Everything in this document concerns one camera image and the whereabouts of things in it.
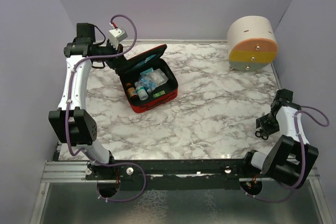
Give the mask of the black handled scissors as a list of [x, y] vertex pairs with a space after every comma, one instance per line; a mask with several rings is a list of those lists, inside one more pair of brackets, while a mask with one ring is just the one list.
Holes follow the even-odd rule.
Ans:
[[260, 130], [255, 131], [255, 137], [261, 138], [263, 140], [268, 140], [269, 135], [267, 134], [267, 132], [265, 132], [264, 130], [260, 129]]

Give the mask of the brown bottle orange cap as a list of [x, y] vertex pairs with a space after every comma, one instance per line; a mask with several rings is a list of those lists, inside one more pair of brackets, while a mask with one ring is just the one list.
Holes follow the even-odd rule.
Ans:
[[138, 94], [131, 83], [126, 83], [127, 94], [131, 100], [136, 100], [138, 98]]

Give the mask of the small teal clear pouch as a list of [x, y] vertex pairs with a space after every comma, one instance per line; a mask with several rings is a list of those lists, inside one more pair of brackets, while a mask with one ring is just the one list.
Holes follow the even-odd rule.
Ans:
[[140, 73], [140, 75], [143, 76], [143, 75], [148, 74], [148, 73], [150, 73], [150, 72], [152, 72], [152, 71], [153, 71], [153, 68], [150, 68], [150, 69], [147, 69], [147, 70], [142, 71], [142, 72]]

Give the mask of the blue packets clear bag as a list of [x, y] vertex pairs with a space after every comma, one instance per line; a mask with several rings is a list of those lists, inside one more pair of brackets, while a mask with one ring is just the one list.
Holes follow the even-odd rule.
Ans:
[[151, 93], [156, 89], [156, 85], [153, 83], [149, 73], [143, 76], [140, 75], [138, 84], [143, 86], [148, 93]]

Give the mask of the red black medicine case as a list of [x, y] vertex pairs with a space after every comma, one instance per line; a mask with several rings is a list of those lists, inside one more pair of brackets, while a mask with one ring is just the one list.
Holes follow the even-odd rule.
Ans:
[[119, 60], [115, 72], [135, 113], [151, 110], [177, 97], [178, 81], [162, 59], [166, 49], [167, 45], [163, 44], [129, 60]]

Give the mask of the clear bottle green label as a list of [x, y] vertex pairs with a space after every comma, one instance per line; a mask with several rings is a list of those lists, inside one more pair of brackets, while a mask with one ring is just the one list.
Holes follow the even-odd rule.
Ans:
[[138, 97], [141, 101], [144, 101], [149, 97], [149, 95], [147, 94], [147, 92], [146, 92], [146, 90], [143, 86], [136, 87], [136, 92], [137, 92]]

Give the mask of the white gauze clear bag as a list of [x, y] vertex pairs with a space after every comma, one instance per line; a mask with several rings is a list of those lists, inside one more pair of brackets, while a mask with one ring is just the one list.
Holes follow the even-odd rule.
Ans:
[[168, 81], [167, 75], [161, 69], [153, 70], [149, 73], [149, 76], [157, 87], [167, 83]]

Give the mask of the small green box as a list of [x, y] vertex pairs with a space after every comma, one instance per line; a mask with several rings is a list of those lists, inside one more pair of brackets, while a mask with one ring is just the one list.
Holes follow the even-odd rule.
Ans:
[[153, 97], [154, 97], [154, 98], [158, 98], [158, 97], [160, 97], [160, 96], [162, 96], [162, 95], [165, 95], [165, 91], [164, 91], [164, 90], [162, 90], [162, 91], [160, 91], [160, 92], [158, 92], [158, 93], [155, 93], [155, 94], [153, 95]]

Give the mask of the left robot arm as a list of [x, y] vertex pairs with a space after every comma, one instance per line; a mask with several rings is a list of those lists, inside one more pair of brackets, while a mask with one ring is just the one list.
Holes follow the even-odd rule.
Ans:
[[127, 33], [115, 24], [111, 27], [109, 36], [96, 42], [96, 25], [77, 24], [76, 37], [64, 48], [67, 72], [63, 94], [57, 109], [48, 114], [52, 128], [69, 153], [77, 156], [82, 152], [91, 165], [98, 166], [104, 179], [115, 175], [116, 166], [111, 152], [97, 140], [97, 124], [86, 110], [86, 91], [93, 62], [104, 62], [104, 56], [123, 51], [120, 42], [127, 38]]

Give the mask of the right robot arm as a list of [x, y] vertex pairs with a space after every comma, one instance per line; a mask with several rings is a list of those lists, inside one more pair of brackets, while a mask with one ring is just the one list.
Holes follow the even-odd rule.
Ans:
[[301, 106], [292, 100], [292, 91], [278, 90], [270, 112], [256, 119], [256, 137], [266, 140], [277, 132], [281, 136], [268, 154], [252, 150], [245, 155], [241, 171], [246, 177], [261, 172], [290, 189], [300, 188], [306, 180], [319, 151], [307, 140]]

